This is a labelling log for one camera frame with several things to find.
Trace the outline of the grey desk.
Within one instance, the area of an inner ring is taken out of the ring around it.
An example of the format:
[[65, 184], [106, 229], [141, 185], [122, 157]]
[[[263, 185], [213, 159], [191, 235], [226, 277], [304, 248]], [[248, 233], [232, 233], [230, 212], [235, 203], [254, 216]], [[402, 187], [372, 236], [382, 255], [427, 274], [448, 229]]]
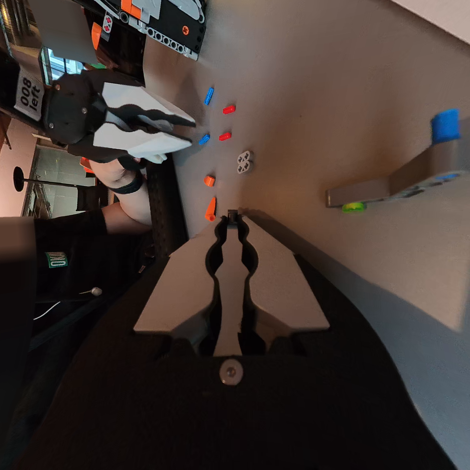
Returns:
[[[193, 146], [173, 156], [189, 237], [215, 195], [221, 214], [244, 211], [301, 254], [367, 318], [435, 438], [469, 469], [468, 177], [363, 213], [325, 206], [327, 189], [425, 150], [437, 113], [469, 117], [469, 47], [389, 1], [208, 1], [206, 20], [197, 61], [152, 39], [143, 60], [147, 88], [197, 121]], [[239, 175], [246, 150], [252, 169]]]

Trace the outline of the person's left hand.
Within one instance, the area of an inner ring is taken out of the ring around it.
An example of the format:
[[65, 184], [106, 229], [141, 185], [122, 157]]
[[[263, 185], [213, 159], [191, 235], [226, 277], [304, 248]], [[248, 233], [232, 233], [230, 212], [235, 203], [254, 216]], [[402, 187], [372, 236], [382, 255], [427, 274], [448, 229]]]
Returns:
[[119, 189], [130, 185], [138, 178], [137, 171], [122, 167], [118, 160], [98, 163], [90, 160], [90, 167], [97, 178], [108, 188]]

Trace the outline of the black wrist band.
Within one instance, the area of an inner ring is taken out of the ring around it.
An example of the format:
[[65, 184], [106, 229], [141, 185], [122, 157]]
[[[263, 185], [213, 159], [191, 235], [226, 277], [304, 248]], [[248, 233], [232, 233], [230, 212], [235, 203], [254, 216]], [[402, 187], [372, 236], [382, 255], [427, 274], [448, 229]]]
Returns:
[[134, 179], [130, 183], [124, 186], [121, 186], [119, 188], [111, 188], [108, 186], [108, 189], [117, 195], [129, 195], [129, 194], [133, 194], [139, 191], [139, 189], [143, 185], [143, 182], [144, 182], [144, 177], [142, 173], [136, 172]]

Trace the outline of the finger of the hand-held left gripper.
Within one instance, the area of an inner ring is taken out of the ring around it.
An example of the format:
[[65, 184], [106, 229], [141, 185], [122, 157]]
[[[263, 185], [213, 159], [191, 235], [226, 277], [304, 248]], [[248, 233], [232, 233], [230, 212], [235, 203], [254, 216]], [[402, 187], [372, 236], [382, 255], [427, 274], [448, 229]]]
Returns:
[[196, 127], [196, 121], [182, 109], [146, 88], [105, 82], [101, 96], [105, 103], [102, 126], [117, 128]]
[[167, 132], [148, 133], [143, 130], [127, 132], [115, 124], [105, 123], [95, 133], [94, 146], [125, 150], [131, 156], [172, 153], [192, 146], [191, 140]]

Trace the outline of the blue axle pin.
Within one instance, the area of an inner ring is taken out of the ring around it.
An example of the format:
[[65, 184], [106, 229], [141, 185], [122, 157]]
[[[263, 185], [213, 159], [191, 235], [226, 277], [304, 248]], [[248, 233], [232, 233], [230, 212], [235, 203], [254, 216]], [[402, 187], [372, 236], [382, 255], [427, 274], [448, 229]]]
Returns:
[[459, 109], [448, 109], [436, 114], [431, 120], [432, 146], [457, 140], [460, 133]]

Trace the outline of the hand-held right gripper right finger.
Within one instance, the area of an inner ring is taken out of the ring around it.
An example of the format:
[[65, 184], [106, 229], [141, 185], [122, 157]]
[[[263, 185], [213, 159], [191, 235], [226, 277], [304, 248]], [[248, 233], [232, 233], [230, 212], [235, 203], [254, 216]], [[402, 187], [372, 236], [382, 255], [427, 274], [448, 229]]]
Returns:
[[326, 331], [330, 323], [289, 248], [247, 216], [238, 216], [244, 282], [238, 342], [243, 355], [263, 355], [276, 338]]

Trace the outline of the black perforated panel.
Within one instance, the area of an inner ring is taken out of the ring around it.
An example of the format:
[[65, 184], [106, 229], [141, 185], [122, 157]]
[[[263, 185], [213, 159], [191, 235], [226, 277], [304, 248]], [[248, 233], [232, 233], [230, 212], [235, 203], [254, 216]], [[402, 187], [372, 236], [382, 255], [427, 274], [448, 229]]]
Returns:
[[189, 239], [173, 155], [160, 164], [149, 162], [146, 172], [155, 255], [163, 259]]

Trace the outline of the white drawstring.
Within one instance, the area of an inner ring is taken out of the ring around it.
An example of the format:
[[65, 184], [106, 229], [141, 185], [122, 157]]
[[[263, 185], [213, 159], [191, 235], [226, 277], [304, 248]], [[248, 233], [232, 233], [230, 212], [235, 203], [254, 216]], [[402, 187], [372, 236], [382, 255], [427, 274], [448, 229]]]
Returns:
[[38, 315], [36, 316], [35, 318], [33, 318], [33, 320], [38, 320], [42, 317], [44, 317], [46, 314], [48, 314], [51, 310], [53, 310], [57, 305], [59, 305], [60, 303], [63, 303], [63, 302], [71, 302], [71, 301], [82, 301], [83, 299], [91, 299], [92, 296], [93, 297], [99, 297], [101, 296], [103, 293], [103, 290], [99, 287], [93, 287], [92, 289], [88, 290], [88, 291], [84, 291], [84, 292], [80, 292], [79, 294], [76, 294], [74, 297], [71, 297], [71, 298], [63, 298], [61, 300], [58, 300], [58, 301], [55, 301], [53, 303], [52, 306], [50, 306], [49, 309], [45, 310], [44, 313], [42, 313], [41, 315]]

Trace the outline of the grey black robot model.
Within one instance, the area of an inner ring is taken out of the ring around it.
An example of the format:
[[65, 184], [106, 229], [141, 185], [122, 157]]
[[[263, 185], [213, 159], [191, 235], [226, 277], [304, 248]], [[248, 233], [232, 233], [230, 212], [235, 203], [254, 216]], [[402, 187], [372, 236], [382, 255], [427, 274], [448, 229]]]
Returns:
[[152, 39], [182, 56], [198, 60], [206, 31], [206, 1], [77, 1], [90, 27], [102, 67], [145, 83], [143, 56]]

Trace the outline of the person's left forearm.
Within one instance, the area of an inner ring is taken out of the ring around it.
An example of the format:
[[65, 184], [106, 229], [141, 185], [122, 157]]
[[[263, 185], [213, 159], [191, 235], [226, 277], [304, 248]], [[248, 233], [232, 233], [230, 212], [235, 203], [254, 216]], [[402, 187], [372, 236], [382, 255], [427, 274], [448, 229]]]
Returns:
[[102, 209], [107, 234], [140, 235], [151, 231], [149, 193], [142, 186], [138, 191], [120, 195], [119, 202]]

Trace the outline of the dark grey bent beam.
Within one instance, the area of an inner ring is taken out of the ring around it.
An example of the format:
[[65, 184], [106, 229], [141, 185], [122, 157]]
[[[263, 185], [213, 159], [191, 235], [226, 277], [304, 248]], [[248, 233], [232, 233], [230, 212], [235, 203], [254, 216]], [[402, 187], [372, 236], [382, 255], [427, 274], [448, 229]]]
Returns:
[[469, 175], [469, 139], [432, 145], [386, 177], [326, 191], [326, 207], [406, 199]]

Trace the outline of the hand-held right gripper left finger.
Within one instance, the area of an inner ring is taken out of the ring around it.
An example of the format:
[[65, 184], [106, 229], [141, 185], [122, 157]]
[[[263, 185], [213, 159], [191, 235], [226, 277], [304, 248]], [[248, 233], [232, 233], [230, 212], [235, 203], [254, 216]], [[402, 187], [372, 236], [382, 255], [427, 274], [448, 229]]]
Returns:
[[223, 263], [225, 216], [173, 252], [133, 330], [185, 338], [200, 355], [212, 356], [221, 327], [215, 276]]

